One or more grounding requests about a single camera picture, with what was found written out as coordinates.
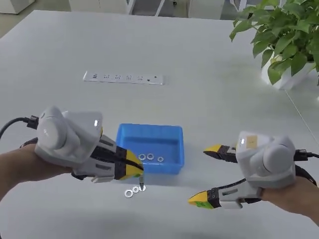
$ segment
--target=human hand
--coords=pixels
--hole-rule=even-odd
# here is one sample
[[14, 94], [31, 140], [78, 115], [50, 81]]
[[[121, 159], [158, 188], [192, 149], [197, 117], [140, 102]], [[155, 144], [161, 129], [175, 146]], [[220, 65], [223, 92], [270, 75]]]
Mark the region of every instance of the human hand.
[[34, 149], [35, 144], [29, 144], [11, 152], [15, 175], [19, 182], [41, 181], [72, 172], [70, 168], [45, 162], [35, 154]]
[[284, 189], [264, 189], [262, 200], [281, 209], [311, 218], [319, 226], [319, 188], [303, 177]]

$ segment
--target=white tabletop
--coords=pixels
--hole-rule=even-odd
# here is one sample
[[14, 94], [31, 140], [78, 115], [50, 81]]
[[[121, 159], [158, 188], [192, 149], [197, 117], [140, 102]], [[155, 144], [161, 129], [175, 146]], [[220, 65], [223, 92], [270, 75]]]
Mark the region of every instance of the white tabletop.
[[[98, 110], [105, 134], [120, 123], [180, 125], [185, 167], [176, 177], [146, 178], [147, 190], [124, 197], [128, 184], [92, 184], [70, 175], [25, 183], [0, 206], [3, 238], [299, 239], [315, 238], [307, 218], [261, 202], [242, 210], [187, 204], [196, 192], [242, 179], [237, 165], [202, 151], [231, 144], [239, 131], [288, 134], [296, 147], [318, 145], [285, 92], [260, 80], [250, 31], [231, 43], [230, 21], [35, 11], [0, 40], [0, 124], [47, 106]], [[83, 82], [86, 70], [163, 74], [164, 86]], [[17, 124], [0, 152], [35, 132]], [[319, 162], [302, 164], [319, 178]]]
[[318, 74], [311, 71], [304, 81], [292, 90], [289, 96], [319, 144], [319, 87]]

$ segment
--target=metal washer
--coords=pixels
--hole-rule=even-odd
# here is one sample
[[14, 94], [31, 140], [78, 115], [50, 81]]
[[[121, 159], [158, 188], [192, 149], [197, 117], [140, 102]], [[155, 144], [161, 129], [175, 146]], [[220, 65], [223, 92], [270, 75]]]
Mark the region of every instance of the metal washer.
[[158, 162], [162, 163], [164, 161], [163, 157], [158, 157]]
[[145, 154], [141, 153], [141, 154], [139, 155], [139, 159], [140, 159], [140, 161], [144, 161], [144, 160], [146, 159]]
[[144, 192], [146, 190], [146, 186], [144, 185], [144, 188], [143, 188], [143, 190], [141, 189], [141, 187], [139, 187], [139, 191], [140, 192]]
[[132, 188], [133, 193], [138, 193], [140, 191], [138, 186]]
[[149, 154], [147, 154], [146, 158], [147, 158], [148, 160], [153, 160], [153, 159], [154, 159], [154, 154], [149, 153]]
[[131, 189], [125, 190], [124, 195], [126, 198], [131, 198], [133, 196], [133, 191]]

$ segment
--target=blue container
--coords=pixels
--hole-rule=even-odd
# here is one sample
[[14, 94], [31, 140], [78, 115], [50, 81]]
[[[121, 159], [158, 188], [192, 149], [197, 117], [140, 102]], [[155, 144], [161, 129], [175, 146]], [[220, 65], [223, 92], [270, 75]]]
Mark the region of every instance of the blue container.
[[143, 161], [146, 173], [178, 174], [184, 166], [183, 130], [180, 126], [123, 123], [116, 144], [131, 150], [136, 157], [153, 154]]

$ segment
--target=electrical outlet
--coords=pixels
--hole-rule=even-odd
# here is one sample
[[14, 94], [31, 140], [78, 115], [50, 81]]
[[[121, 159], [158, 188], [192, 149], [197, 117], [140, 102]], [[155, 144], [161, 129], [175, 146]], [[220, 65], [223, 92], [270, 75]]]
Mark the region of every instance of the electrical outlet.
[[162, 75], [105, 74], [86, 72], [83, 81], [164, 85]]

